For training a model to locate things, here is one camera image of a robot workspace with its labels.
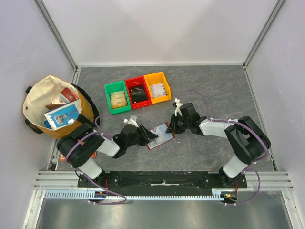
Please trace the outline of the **red white box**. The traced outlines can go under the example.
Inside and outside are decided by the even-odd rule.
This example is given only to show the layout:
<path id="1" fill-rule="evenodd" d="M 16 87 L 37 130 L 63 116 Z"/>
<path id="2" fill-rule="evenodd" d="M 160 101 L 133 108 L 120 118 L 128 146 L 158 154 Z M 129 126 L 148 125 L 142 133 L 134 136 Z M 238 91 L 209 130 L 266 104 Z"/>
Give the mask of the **red white box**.
<path id="1" fill-rule="evenodd" d="M 63 101 L 65 104 L 68 104 L 70 102 L 78 100 L 78 96 L 71 91 L 69 88 L 63 89 L 59 94 L 58 97 L 61 101 Z"/>

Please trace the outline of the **blue product box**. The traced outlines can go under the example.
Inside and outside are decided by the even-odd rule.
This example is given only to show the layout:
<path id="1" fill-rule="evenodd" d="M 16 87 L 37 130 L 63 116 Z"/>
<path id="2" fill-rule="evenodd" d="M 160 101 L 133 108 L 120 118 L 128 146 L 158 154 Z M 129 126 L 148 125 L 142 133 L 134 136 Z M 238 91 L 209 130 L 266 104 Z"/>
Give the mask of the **blue product box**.
<path id="1" fill-rule="evenodd" d="M 54 108 L 44 114 L 45 127 L 52 130 L 57 130 L 67 125 L 76 122 L 82 111 L 80 99 Z"/>

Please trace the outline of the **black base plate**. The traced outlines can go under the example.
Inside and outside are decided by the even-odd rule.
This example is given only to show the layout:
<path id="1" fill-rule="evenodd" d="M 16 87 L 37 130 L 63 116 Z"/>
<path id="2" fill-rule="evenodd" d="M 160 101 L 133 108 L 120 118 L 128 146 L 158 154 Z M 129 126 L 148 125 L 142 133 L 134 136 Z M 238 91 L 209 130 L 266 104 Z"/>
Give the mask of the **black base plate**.
<path id="1" fill-rule="evenodd" d="M 104 172 L 94 182 L 109 188 L 125 188 L 132 186 L 180 186 L 202 188 L 248 188 L 245 175 L 226 180 L 217 172 L 207 171 L 110 171 Z"/>

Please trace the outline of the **canvas tote bag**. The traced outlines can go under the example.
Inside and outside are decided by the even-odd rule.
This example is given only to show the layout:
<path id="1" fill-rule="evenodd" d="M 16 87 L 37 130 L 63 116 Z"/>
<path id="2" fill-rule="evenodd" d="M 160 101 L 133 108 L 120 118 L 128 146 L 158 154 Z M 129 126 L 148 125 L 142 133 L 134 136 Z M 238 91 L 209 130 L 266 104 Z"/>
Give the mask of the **canvas tote bag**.
<path id="1" fill-rule="evenodd" d="M 44 114 L 54 108 L 65 105 L 58 97 L 58 94 L 65 88 L 69 88 L 78 96 L 81 101 L 82 111 L 75 123 L 57 130 L 48 129 L 44 124 Z M 45 133 L 52 138 L 61 139 L 83 124 L 95 127 L 94 121 L 99 116 L 99 112 L 89 95 L 77 85 L 49 75 L 34 86 L 28 87 L 26 93 L 22 106 L 25 124 L 37 134 Z"/>

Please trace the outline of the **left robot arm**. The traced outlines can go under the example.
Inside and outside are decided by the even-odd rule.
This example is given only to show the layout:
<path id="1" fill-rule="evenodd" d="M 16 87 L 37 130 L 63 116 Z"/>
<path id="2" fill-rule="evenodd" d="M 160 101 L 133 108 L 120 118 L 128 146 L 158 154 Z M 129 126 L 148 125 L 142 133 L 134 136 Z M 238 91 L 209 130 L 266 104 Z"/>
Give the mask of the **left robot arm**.
<path id="1" fill-rule="evenodd" d="M 95 152 L 112 158 L 123 156 L 133 145 L 146 146 L 159 136 L 147 130 L 143 125 L 126 124 L 113 139 L 95 131 L 88 124 L 83 124 L 57 143 L 57 149 L 73 168 L 88 176 L 94 187 L 104 184 L 103 169 L 94 161 Z"/>

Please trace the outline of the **green plastic bin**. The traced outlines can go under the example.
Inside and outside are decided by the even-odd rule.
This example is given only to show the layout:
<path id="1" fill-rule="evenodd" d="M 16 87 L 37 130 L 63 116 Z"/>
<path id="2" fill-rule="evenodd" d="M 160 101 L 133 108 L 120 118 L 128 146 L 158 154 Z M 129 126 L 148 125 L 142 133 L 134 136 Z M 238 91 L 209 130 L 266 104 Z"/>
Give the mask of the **green plastic bin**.
<path id="1" fill-rule="evenodd" d="M 107 105 L 111 115 L 131 110 L 129 97 L 124 81 L 109 83 L 104 86 Z"/>

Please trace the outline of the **white card in yellow bin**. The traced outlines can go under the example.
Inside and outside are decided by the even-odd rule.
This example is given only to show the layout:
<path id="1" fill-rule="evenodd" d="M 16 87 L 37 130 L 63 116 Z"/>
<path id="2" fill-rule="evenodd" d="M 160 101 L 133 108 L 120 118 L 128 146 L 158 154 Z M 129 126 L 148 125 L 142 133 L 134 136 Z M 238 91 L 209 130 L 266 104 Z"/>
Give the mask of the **white card in yellow bin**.
<path id="1" fill-rule="evenodd" d="M 156 83 L 150 85 L 151 95 L 153 99 L 167 96 L 167 92 L 163 83 Z"/>

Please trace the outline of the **yellow plastic bin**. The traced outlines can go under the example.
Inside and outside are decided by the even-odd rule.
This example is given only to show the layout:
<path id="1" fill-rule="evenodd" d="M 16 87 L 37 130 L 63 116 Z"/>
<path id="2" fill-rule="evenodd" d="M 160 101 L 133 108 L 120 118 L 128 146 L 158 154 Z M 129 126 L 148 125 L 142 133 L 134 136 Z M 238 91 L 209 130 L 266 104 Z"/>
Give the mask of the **yellow plastic bin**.
<path id="1" fill-rule="evenodd" d="M 170 101 L 171 89 L 163 72 L 147 74 L 144 76 L 152 104 Z"/>

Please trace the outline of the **black card in red bin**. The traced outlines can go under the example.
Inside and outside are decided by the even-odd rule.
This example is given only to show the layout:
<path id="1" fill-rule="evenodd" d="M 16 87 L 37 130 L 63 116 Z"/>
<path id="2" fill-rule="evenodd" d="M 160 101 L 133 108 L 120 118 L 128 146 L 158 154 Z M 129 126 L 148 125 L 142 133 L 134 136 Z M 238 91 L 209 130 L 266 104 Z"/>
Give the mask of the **black card in red bin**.
<path id="1" fill-rule="evenodd" d="M 138 85 L 129 88 L 130 98 L 133 104 L 144 102 L 147 100 L 147 96 L 143 85 Z"/>

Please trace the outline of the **red plastic bin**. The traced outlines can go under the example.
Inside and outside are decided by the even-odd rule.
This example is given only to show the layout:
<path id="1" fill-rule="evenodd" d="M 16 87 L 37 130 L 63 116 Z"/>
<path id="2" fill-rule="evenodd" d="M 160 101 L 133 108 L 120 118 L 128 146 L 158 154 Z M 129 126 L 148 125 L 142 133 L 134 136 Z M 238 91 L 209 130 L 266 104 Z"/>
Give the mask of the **red plastic bin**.
<path id="1" fill-rule="evenodd" d="M 125 85 L 133 110 L 152 104 L 144 76 L 127 79 Z"/>

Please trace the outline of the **beige cards in green bin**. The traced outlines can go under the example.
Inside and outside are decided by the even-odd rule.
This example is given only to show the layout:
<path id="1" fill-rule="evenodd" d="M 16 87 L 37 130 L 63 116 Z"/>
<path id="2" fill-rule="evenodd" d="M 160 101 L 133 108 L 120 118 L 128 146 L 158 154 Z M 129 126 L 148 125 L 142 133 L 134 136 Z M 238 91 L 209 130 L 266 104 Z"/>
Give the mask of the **beige cards in green bin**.
<path id="1" fill-rule="evenodd" d="M 120 107 L 124 107 L 127 105 L 127 100 L 125 96 L 125 91 L 117 91 L 117 92 L 112 92 L 110 94 L 110 103 L 111 103 L 111 108 L 116 109 Z"/>

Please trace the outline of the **orange picture box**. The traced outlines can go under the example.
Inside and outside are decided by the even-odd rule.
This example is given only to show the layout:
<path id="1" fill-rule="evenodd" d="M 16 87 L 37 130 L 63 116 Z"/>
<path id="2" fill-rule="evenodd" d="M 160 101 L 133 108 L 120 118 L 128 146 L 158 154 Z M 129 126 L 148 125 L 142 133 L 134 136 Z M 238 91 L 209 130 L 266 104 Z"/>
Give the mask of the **orange picture box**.
<path id="1" fill-rule="evenodd" d="M 95 159 L 96 156 L 97 156 L 97 152 L 95 151 L 95 152 L 92 154 L 91 158 Z M 60 153 L 60 158 L 59 158 L 59 159 L 60 159 L 61 162 L 64 162 L 64 161 L 65 161 L 64 155 Z"/>

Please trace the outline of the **red leather card holder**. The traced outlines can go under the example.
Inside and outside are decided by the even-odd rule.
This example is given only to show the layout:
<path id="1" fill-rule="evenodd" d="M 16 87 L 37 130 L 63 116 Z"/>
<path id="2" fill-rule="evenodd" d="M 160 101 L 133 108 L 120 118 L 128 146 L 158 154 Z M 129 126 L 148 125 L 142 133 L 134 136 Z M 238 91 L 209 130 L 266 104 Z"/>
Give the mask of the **red leather card holder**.
<path id="1" fill-rule="evenodd" d="M 168 123 L 164 122 L 152 129 L 150 129 L 150 132 L 158 135 L 158 137 L 147 145 L 147 148 L 149 150 L 156 148 L 175 138 L 175 135 L 173 133 L 166 132 L 168 127 L 169 127 Z"/>

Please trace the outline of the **blue white credit card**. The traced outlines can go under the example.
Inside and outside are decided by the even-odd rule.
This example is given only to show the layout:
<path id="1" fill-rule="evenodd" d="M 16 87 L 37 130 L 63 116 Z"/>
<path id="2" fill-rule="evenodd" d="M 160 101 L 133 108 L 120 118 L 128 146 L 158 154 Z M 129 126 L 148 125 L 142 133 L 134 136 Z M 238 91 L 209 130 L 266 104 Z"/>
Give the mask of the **blue white credit card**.
<path id="1" fill-rule="evenodd" d="M 166 142 L 170 139 L 172 139 L 172 135 L 170 133 L 166 133 L 167 129 L 167 124 L 163 123 L 161 125 L 158 125 L 152 129 L 150 129 L 150 131 L 154 134 L 158 135 L 158 138 L 155 140 L 157 143 L 161 143 L 161 142 Z"/>

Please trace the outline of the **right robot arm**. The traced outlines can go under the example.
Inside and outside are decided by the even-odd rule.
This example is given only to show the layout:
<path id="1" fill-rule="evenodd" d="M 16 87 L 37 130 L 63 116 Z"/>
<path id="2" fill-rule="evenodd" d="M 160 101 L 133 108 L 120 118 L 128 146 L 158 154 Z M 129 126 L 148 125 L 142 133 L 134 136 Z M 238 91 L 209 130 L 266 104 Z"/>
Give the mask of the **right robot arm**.
<path id="1" fill-rule="evenodd" d="M 201 117 L 192 103 L 182 104 L 176 99 L 175 112 L 171 116 L 166 132 L 181 134 L 190 130 L 200 136 L 226 138 L 234 156 L 219 170 L 218 182 L 228 188 L 235 179 L 258 159 L 267 156 L 271 142 L 258 125 L 248 116 L 240 119 L 220 120 Z"/>

